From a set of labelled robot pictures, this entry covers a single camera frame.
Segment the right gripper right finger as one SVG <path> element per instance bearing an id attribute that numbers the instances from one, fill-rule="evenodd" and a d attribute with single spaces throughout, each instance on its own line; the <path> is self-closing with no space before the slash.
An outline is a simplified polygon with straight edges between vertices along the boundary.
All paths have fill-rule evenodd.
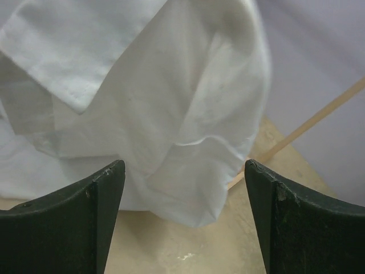
<path id="1" fill-rule="evenodd" d="M 364 273 L 364 207 L 245 163 L 267 273 Z"/>

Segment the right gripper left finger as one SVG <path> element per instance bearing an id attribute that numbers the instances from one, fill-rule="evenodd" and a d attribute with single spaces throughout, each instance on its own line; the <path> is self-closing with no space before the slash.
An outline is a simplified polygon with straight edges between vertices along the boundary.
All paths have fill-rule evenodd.
<path id="1" fill-rule="evenodd" d="M 116 160 L 1 211 L 1 273 L 104 273 L 125 182 Z"/>

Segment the white shirt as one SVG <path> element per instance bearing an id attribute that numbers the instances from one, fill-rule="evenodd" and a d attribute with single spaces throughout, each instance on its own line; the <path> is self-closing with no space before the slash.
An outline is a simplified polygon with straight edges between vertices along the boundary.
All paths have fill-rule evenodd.
<path id="1" fill-rule="evenodd" d="M 120 209 L 213 223 L 270 82 L 255 1 L 23 1 L 1 27 L 1 196 L 121 159 Z"/>

